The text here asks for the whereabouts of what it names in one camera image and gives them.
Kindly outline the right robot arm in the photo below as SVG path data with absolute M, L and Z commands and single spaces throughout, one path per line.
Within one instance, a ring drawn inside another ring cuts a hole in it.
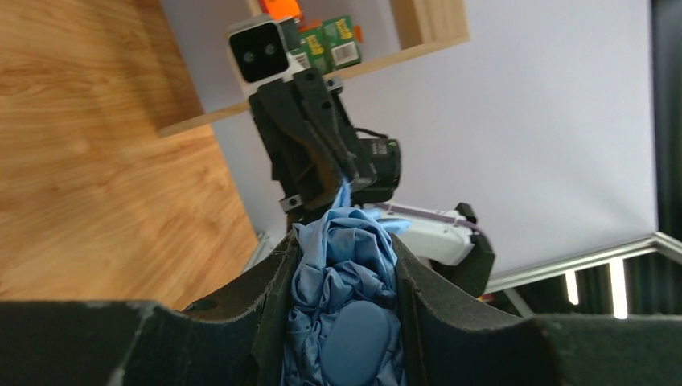
M 347 206 L 406 219 L 404 243 L 448 281 L 472 296 L 484 294 L 495 252 L 468 203 L 436 211 L 393 202 L 401 182 L 401 145 L 384 133 L 355 126 L 343 105 L 340 78 L 305 69 L 247 88 L 257 132 L 281 185 L 289 224 L 307 224 L 330 209 L 344 183 Z

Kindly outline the light blue folding umbrella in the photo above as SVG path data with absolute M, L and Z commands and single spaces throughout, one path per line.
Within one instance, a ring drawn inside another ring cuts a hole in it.
M 286 324 L 282 385 L 329 385 L 323 374 L 323 348 L 334 324 L 353 303 L 367 302 L 387 324 L 387 342 L 378 351 L 358 348 L 365 328 L 348 330 L 342 358 L 345 374 L 357 377 L 360 364 L 373 366 L 366 385 L 406 385 L 398 318 L 396 266 L 392 235 L 409 228 L 403 219 L 384 219 L 377 209 L 351 205 L 351 186 L 342 181 L 331 207 L 319 219 L 296 223 L 294 237 L 301 259 L 291 282 L 293 305 Z

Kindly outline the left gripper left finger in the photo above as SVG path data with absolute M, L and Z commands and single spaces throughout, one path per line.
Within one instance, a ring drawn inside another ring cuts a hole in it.
M 277 385 L 298 243 L 178 311 L 156 301 L 4 301 L 4 385 Z

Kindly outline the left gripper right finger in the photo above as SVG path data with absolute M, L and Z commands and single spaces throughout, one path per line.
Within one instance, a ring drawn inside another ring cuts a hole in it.
M 485 236 L 459 265 L 424 265 L 400 240 L 398 315 L 411 385 L 678 385 L 681 319 L 519 318 L 480 301 L 494 262 Z

